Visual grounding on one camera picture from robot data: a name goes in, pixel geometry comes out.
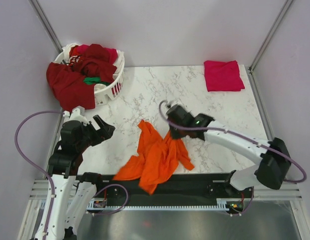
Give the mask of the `orange t shirt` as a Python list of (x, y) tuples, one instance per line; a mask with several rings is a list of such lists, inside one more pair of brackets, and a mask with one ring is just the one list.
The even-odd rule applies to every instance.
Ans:
[(170, 132), (163, 138), (153, 125), (141, 120), (137, 155), (133, 155), (113, 177), (115, 181), (139, 180), (139, 187), (152, 195), (159, 184), (167, 182), (179, 164), (191, 171), (194, 165), (181, 139), (173, 139)]

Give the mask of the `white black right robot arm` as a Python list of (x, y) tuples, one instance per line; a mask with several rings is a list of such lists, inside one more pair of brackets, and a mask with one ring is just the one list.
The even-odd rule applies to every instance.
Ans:
[(281, 188), (291, 166), (288, 150), (283, 140), (249, 137), (227, 126), (215, 118), (198, 114), (193, 116), (181, 105), (174, 105), (167, 111), (167, 121), (174, 139), (189, 136), (232, 150), (254, 163), (243, 170), (232, 171), (224, 184), (224, 191), (230, 197), (242, 190), (263, 185), (272, 190)]

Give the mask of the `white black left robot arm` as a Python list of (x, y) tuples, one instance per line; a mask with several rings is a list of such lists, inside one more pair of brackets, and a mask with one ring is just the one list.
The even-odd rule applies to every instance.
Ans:
[(95, 115), (98, 128), (94, 128), (81, 106), (64, 111), (63, 117), (60, 139), (48, 162), (48, 195), (36, 240), (75, 240), (89, 202), (105, 189), (99, 173), (86, 172), (79, 178), (75, 196), (70, 197), (84, 151), (110, 139), (115, 127)]

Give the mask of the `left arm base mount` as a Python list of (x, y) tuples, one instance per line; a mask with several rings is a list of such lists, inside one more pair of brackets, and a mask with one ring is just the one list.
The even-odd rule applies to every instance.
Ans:
[(84, 183), (88, 183), (93, 188), (92, 198), (97, 199), (118, 199), (119, 197), (126, 197), (125, 190), (119, 186), (120, 183), (117, 180), (113, 180), (115, 176), (113, 174), (100, 174), (95, 172), (85, 172), (76, 177), (78, 180), (78, 187), (83, 187)]

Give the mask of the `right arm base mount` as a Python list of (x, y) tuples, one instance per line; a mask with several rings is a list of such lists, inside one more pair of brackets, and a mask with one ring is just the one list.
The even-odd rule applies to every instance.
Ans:
[(210, 180), (207, 185), (208, 195), (216, 199), (249, 199), (252, 196), (252, 188), (237, 190), (226, 184), (223, 180)]

